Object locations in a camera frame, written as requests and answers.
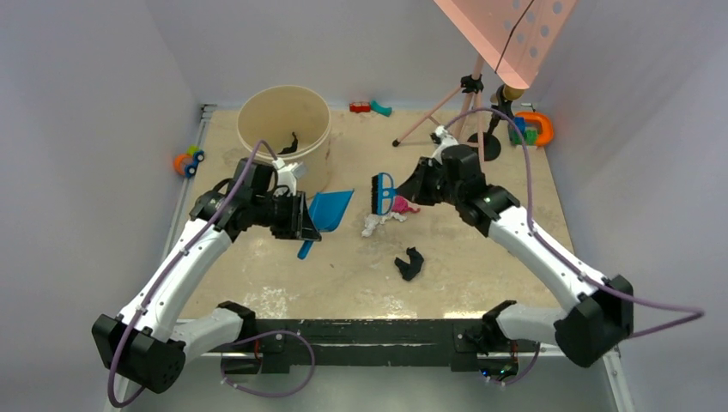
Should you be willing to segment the blue dustpan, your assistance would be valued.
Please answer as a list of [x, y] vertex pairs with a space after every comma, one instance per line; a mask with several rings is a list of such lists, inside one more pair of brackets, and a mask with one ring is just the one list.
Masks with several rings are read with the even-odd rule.
[[312, 224], [320, 237], [316, 240], [305, 240], [297, 253], [298, 259], [306, 259], [313, 245], [323, 238], [324, 233], [331, 233], [338, 228], [354, 193], [354, 190], [319, 192], [310, 201], [305, 201]]

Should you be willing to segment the blue hand brush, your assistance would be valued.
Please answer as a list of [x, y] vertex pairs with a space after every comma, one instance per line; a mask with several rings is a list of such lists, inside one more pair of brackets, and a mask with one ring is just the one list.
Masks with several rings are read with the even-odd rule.
[[377, 173], [371, 178], [371, 187], [371, 213], [387, 215], [397, 196], [393, 177], [389, 173]]

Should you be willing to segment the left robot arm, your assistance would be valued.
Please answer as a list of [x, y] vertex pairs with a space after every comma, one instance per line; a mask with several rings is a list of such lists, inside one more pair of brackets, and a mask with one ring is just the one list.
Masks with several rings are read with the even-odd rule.
[[115, 379], [160, 394], [178, 379], [187, 363], [214, 348], [264, 352], [278, 331], [259, 330], [256, 314], [232, 301], [207, 317], [185, 324], [178, 319], [212, 264], [252, 226], [267, 227], [277, 239], [319, 241], [306, 195], [297, 190], [303, 164], [277, 159], [270, 164], [240, 160], [233, 177], [205, 192], [194, 204], [177, 245], [145, 287], [115, 317], [100, 315], [92, 335], [108, 368], [107, 395]]

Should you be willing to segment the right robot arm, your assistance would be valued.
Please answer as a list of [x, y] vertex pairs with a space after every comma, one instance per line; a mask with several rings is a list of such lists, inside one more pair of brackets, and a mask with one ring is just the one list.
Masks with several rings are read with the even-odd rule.
[[483, 349], [529, 340], [554, 345], [573, 364], [590, 367], [632, 335], [632, 284], [623, 276], [602, 275], [557, 245], [514, 195], [487, 183], [470, 148], [454, 145], [420, 158], [396, 192], [420, 206], [453, 206], [464, 223], [516, 257], [559, 303], [543, 309], [502, 302], [483, 317], [477, 340]]

